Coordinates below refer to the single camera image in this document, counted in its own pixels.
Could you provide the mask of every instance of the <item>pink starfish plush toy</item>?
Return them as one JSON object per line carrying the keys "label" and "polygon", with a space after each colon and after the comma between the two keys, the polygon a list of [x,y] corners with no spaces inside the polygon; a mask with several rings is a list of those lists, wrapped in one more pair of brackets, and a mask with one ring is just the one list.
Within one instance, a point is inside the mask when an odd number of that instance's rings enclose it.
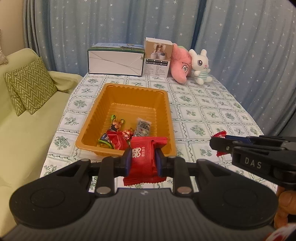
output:
{"label": "pink starfish plush toy", "polygon": [[178,47],[174,43],[172,58],[170,60],[170,72],[172,77],[180,84],[187,81],[187,76],[191,75],[192,57],[188,50]]}

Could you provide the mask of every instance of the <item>plush toy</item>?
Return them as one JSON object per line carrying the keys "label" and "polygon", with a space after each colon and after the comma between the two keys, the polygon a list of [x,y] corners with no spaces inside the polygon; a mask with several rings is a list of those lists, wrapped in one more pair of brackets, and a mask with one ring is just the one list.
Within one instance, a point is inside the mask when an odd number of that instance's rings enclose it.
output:
{"label": "plush toy", "polygon": [[191,75],[192,58],[187,49],[174,44],[170,60],[172,77],[180,84],[186,83],[187,76]]}
{"label": "plush toy", "polygon": [[193,49],[189,50],[189,54],[192,57],[192,69],[196,83],[203,85],[204,82],[211,82],[212,77],[208,75],[211,71],[209,69],[209,59],[207,58],[207,51],[203,49],[200,54],[197,54]]}

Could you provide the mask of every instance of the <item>beige wall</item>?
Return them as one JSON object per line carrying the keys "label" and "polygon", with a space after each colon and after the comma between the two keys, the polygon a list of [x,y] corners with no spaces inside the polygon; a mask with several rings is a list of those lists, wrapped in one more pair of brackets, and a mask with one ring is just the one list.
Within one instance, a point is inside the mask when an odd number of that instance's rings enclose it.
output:
{"label": "beige wall", "polygon": [[5,55],[25,47],[22,9],[23,0],[0,0],[0,44]]}

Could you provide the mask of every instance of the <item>white rabbit plush toy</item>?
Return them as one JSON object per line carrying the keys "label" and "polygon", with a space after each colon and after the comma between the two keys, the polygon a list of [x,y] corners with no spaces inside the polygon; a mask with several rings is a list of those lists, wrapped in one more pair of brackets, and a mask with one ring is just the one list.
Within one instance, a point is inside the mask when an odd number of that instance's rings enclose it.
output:
{"label": "white rabbit plush toy", "polygon": [[204,82],[211,82],[213,78],[208,75],[211,70],[209,69],[207,51],[203,49],[199,55],[191,49],[189,50],[189,54],[192,57],[192,69],[194,70],[196,83],[203,85]]}

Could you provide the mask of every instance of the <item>black circular joint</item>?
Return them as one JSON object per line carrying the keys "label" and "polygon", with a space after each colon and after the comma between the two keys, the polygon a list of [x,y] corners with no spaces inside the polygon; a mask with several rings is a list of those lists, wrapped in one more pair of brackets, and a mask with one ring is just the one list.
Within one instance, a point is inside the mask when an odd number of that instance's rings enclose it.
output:
{"label": "black circular joint", "polygon": [[17,223],[37,229],[70,224],[90,207],[90,195],[68,177],[40,178],[16,190],[9,208]]}
{"label": "black circular joint", "polygon": [[277,198],[268,187],[233,175],[210,182],[197,196],[198,209],[232,229],[256,229],[272,222]]}

